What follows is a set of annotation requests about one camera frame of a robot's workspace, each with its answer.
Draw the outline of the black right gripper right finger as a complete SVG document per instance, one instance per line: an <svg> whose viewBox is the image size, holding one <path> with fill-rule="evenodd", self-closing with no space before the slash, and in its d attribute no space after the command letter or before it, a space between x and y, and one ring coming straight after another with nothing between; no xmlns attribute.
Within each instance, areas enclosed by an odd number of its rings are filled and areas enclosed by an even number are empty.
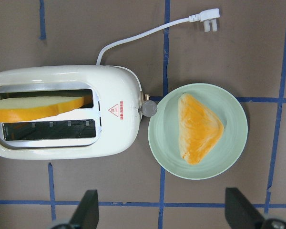
<svg viewBox="0 0 286 229"><path fill-rule="evenodd" d="M264 217L236 187L225 189L225 219L232 229L286 229L286 221Z"/></svg>

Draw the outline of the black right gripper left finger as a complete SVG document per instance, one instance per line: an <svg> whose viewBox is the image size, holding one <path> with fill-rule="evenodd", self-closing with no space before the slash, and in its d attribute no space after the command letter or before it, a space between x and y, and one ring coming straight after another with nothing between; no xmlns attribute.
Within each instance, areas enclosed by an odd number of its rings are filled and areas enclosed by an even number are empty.
<svg viewBox="0 0 286 229"><path fill-rule="evenodd" d="M99 223L97 190L87 190L72 217L67 222L55 223L53 229L96 229Z"/></svg>

